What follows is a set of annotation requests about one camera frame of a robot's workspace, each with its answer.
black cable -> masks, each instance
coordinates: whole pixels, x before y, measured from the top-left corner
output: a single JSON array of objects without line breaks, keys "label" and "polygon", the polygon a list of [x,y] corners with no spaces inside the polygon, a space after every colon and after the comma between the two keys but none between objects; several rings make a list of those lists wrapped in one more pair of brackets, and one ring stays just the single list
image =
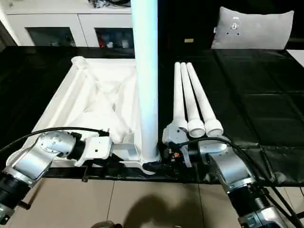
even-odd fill
[{"label": "black cable", "polygon": [[291,214],[292,219],[288,218],[290,220],[290,222],[294,221],[295,224],[297,224],[296,227],[304,228],[304,225],[301,223],[301,221],[298,218],[295,211],[291,208],[291,206],[284,199],[284,197],[281,195],[281,193],[273,186],[272,182],[268,180],[268,177],[266,176],[266,174],[264,174],[264,172],[259,168],[259,166],[257,166],[255,164],[255,162],[239,146],[237,146],[233,142],[230,142],[230,141],[222,139],[222,138],[210,137],[210,138],[198,138],[198,139],[190,140],[190,141],[187,141],[187,142],[179,143],[179,144],[177,144],[177,146],[182,147],[184,145],[189,145],[189,144],[192,144],[192,143],[198,143],[200,141],[207,141],[207,140],[215,140],[215,141],[218,141],[218,142],[222,142],[222,143],[225,143],[225,144],[231,146],[232,148],[236,149],[237,152],[241,155],[240,157],[241,158],[244,157],[244,160],[245,160],[244,162],[247,163],[247,165],[249,166],[249,168],[252,171],[252,173],[253,173],[256,181],[258,182],[258,184],[260,184],[261,179],[259,178],[257,173],[259,173],[265,179],[265,181],[268,181],[270,183],[271,189],[275,192],[275,194],[278,196],[278,198],[281,200],[281,202],[284,204],[284,206],[287,208],[287,210]]},{"label": "black cable", "polygon": [[97,129],[86,128],[86,127],[52,127],[52,128],[38,130],[38,131],[26,134],[26,135],[16,139],[15,141],[11,142],[10,144],[8,144],[5,147],[3,147],[2,149],[0,149],[0,154],[3,153],[4,151],[8,150],[14,144],[16,144],[28,137],[31,137],[33,135],[41,134],[44,132],[61,131],[61,130],[79,130],[79,131],[87,131],[87,132],[97,132],[99,134],[99,136],[108,136],[109,135],[108,132],[104,132],[103,130],[97,130]]},{"label": "black cable", "polygon": [[130,7],[130,6],[126,6],[126,4],[130,3],[131,0],[119,0],[119,1],[106,0],[106,1],[115,6]]},{"label": "black cable", "polygon": [[304,198],[304,192],[303,192],[303,190],[302,190],[302,187],[300,187],[300,192],[301,192],[301,195],[302,195],[303,198]]}]

white pillow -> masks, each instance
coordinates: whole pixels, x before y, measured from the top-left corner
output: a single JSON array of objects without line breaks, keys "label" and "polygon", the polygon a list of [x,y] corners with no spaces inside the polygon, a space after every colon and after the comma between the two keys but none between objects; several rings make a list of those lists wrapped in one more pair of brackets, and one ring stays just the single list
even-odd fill
[{"label": "white pillow", "polygon": [[294,11],[282,14],[245,14],[220,7],[211,48],[284,49],[290,37]]}]

white pvc pipe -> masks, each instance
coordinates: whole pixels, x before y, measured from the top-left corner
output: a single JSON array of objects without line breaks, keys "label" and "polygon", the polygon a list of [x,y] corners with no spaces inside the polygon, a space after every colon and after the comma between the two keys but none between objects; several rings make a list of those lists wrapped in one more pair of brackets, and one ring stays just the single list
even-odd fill
[{"label": "white pvc pipe", "polygon": [[188,123],[185,119],[184,97],[181,84],[181,64],[174,64],[174,102],[173,102],[173,123],[184,132],[188,131]]},{"label": "white pvc pipe", "polygon": [[201,114],[203,116],[206,128],[206,135],[208,137],[218,137],[221,136],[224,132],[223,127],[215,117],[212,107],[209,103],[209,100],[206,96],[206,93],[200,83],[200,80],[193,68],[192,63],[187,63],[187,69],[190,75],[190,79],[193,85],[195,96],[198,100]]},{"label": "white pvc pipe", "polygon": [[195,103],[195,97],[191,87],[187,66],[185,63],[181,63],[180,67],[188,116],[189,135],[193,138],[199,138],[205,134],[204,123],[199,118],[200,114]]},{"label": "white pvc pipe", "polygon": [[139,111],[142,133],[140,159],[159,160],[157,0],[131,0]]}]

white cabinet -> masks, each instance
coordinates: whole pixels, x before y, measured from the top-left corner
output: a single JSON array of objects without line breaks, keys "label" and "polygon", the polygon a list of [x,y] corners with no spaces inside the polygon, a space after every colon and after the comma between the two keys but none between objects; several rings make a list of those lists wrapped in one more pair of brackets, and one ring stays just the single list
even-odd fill
[{"label": "white cabinet", "polygon": [[131,8],[94,9],[87,0],[0,3],[22,46],[133,49]]},{"label": "white cabinet", "polygon": [[89,47],[133,49],[131,14],[79,14]]},{"label": "white cabinet", "polygon": [[87,47],[77,14],[19,14],[8,20],[23,46]]}]

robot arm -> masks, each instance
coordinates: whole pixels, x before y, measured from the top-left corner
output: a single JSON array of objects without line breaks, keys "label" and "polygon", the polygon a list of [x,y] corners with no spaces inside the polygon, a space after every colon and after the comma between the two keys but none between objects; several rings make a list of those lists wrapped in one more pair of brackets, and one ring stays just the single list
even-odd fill
[{"label": "robot arm", "polygon": [[[186,167],[192,166],[188,146],[176,146],[188,141],[183,130],[169,124],[163,132],[162,141],[171,148],[171,161],[182,155],[182,163]],[[277,209],[268,202],[264,189],[231,147],[214,140],[201,141],[199,155],[204,164],[212,166],[239,216],[241,227],[287,228]]]},{"label": "robot arm", "polygon": [[56,157],[75,159],[75,166],[86,160],[109,157],[112,141],[109,136],[91,137],[65,131],[42,133],[35,143],[21,151],[0,173],[0,225],[5,225],[29,190],[48,171]]}]

